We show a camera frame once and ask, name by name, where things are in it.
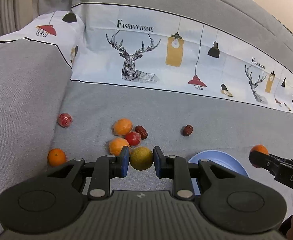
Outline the orange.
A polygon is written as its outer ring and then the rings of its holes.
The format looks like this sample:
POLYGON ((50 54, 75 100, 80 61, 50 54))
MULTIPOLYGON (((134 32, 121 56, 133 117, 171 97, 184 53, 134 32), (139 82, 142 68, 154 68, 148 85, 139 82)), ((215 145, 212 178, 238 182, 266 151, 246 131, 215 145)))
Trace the orange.
POLYGON ((109 142, 109 152, 111 155, 118 156, 124 146, 130 147, 124 138, 115 138, 109 142))
POLYGON ((132 121, 126 118, 117 120, 112 126, 113 134, 117 136, 125 136, 132 129, 133 129, 132 121))
POLYGON ((249 152, 249 161, 255 168, 261 168, 266 166, 268 161, 269 151, 261 144, 255 145, 249 152))
POLYGON ((47 162, 51 167, 57 167, 66 163, 67 157, 63 150, 54 148, 48 152, 47 162))

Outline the green round fruit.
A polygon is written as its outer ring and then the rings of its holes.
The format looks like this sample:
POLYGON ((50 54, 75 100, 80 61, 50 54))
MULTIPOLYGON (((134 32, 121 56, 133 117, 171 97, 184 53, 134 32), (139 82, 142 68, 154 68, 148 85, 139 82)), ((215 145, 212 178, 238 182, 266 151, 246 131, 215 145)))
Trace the green round fruit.
POLYGON ((153 164, 152 151, 144 146, 135 148, 130 154, 130 164, 136 170, 147 170, 153 164))

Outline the red fruit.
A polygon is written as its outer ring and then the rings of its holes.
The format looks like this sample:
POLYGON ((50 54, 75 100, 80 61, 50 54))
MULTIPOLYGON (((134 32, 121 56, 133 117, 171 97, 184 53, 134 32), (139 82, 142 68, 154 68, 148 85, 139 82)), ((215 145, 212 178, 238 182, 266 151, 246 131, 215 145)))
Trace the red fruit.
POLYGON ((72 116, 68 113, 61 113, 57 119, 57 123, 63 128, 69 128, 72 124, 72 121, 72 116))
POLYGON ((137 146, 141 143, 141 135, 137 132, 129 132, 125 136, 125 140, 129 143, 130 146, 137 146))

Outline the light blue plate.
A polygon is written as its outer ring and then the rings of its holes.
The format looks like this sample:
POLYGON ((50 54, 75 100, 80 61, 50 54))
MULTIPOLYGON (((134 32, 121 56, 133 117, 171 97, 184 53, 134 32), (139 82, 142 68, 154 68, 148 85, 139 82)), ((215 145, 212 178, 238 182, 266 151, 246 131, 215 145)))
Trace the light blue plate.
POLYGON ((247 171, 241 165, 241 163, 237 159, 229 155, 228 153, 218 151, 218 150, 206 150, 192 156, 188 162, 191 164, 198 164, 198 161, 200 159, 208 159, 225 168, 228 168, 229 170, 232 170, 234 172, 237 172, 238 174, 246 176, 247 178, 249 177, 247 171))

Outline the dark red jujube right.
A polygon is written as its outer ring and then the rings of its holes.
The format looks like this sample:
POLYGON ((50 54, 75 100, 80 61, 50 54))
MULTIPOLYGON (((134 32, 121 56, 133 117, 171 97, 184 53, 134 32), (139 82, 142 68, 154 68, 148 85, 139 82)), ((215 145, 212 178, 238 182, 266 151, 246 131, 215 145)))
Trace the dark red jujube right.
POLYGON ((193 126, 186 125, 182 130, 182 135, 184 137, 190 136, 193 133, 193 126))

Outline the dark red jujube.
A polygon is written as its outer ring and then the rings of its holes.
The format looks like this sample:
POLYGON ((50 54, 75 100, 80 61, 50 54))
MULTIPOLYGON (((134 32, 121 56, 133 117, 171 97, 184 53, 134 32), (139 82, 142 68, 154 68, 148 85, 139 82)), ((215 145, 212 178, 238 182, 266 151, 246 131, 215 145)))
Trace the dark red jujube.
POLYGON ((184 137, 190 136, 193 133, 193 126, 186 125, 182 130, 182 135, 184 137))
POLYGON ((148 136, 147 130, 143 126, 140 126, 140 125, 135 127, 135 132, 141 135, 142 140, 145 140, 148 136))

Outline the dark red jujube left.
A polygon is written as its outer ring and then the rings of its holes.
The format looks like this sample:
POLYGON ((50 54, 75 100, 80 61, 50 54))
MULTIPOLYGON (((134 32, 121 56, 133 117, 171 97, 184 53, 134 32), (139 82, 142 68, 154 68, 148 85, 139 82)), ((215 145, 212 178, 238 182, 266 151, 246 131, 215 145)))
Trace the dark red jujube left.
POLYGON ((135 127, 135 132, 141 135, 142 140, 145 140, 148 136, 147 130, 143 126, 140 126, 140 125, 135 127))

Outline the grey printed sofa cover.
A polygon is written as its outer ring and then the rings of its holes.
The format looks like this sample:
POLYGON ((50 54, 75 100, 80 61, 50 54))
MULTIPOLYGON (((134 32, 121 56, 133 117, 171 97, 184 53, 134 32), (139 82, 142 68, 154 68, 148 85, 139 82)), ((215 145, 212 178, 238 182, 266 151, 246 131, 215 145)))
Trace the grey printed sofa cover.
POLYGON ((293 35, 252 0, 33 4, 0 37, 0 194, 46 171, 52 148, 107 154, 122 118, 166 154, 224 150, 249 166, 263 144, 293 159, 293 35))

